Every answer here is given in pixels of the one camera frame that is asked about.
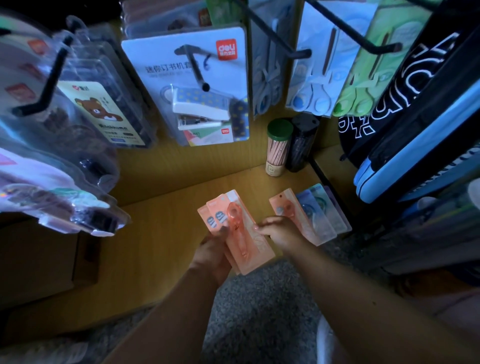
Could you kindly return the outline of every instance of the red logo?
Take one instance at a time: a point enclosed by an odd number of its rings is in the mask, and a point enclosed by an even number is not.
[[[231,61],[238,58],[237,41],[235,39],[224,39],[216,41],[216,52],[221,61]]]
[[[41,39],[29,40],[27,44],[30,46],[33,52],[43,56],[48,50],[47,44]]]
[[[35,92],[33,92],[27,85],[25,84],[16,84],[11,85],[5,88],[11,97],[15,100],[24,102],[32,102],[36,100]]]

